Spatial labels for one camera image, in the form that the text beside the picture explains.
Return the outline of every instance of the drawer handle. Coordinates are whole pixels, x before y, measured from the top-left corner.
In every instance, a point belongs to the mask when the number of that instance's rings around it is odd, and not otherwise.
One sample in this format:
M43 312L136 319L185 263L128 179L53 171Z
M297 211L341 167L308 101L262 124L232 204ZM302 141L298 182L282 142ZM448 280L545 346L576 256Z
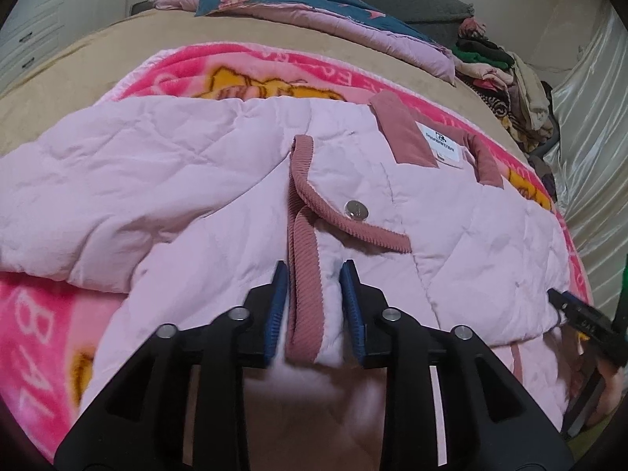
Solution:
M28 62L22 65L23 69L29 68L31 65L35 63L35 57L32 57Z
M33 37L33 32L27 33L24 37L20 39L20 43L24 44L24 42L28 42Z

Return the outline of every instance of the pink quilted jacket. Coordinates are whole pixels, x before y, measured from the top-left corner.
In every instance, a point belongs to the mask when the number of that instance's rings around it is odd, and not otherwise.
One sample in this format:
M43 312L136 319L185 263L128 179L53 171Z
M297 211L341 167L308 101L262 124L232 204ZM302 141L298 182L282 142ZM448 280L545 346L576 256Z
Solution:
M561 423L546 296L569 283L557 219L501 178L478 139L391 93L371 106L103 103L2 158L0 199L0 269L129 293L83 407L158 325L211 322L284 260L279 354L247 378L253 464L376 469L385 378L343 360L338 275L351 259L423 325L472 327Z

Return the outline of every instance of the pink fleece blanket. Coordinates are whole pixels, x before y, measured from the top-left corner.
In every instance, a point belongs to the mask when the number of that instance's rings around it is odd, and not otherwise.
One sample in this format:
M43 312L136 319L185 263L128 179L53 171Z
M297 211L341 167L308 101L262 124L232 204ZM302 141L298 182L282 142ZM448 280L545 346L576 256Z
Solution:
M453 111L376 75L315 55L219 42L158 53L98 103L148 95L207 99L288 95L366 103L384 89L436 122L481 137L502 176L522 196L537 201L557 217L570 251L570 290L590 301L586 275L564 220L535 173ZM122 299L25 275L0 276L0 395L48 458L76 419L80 397L91 376L93 352ZM522 351L527 352L525 345Z

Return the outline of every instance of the cabinet drawer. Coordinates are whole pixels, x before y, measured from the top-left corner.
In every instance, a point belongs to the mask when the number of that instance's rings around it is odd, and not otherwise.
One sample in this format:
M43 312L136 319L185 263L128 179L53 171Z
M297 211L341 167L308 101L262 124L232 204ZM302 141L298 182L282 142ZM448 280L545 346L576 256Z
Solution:
M59 47L59 30L44 36L38 42L22 51L12 62L0 68L0 91L12 81L32 70L34 67L54 55Z
M15 61L25 48L35 44L45 35L62 26L59 20L59 7L49 9L36 16L30 23L22 27L18 34L13 34L4 44L0 44L0 69L7 62Z
M50 14L63 0L18 0L0 30L0 46L23 32L37 16Z

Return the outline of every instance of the pink blanket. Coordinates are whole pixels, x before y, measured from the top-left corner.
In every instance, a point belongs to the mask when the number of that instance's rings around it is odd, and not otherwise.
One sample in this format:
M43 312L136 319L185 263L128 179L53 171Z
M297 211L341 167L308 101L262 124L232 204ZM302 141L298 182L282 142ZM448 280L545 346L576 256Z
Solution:
M563 218L540 180L470 122L446 108L361 69L255 44L211 43L162 51L121 80L101 100L173 95L207 99L320 97L365 103L387 89L436 122L477 134L503 177L557 217L570 251L570 290L590 301L582 264ZM0 395L49 458L77 416L91 374L93 351L122 297L24 275L0 276ZM519 345L508 349L517 372ZM521 352L530 352L521 345ZM504 352L497 349L503 358Z
M155 7L159 10L195 12L198 6L199 0L155 0ZM252 3L243 0L229 2L212 12L212 15L224 12L310 28L341 37L408 62L451 84L456 76L455 57L446 47L408 35L378 30L329 10L298 3Z

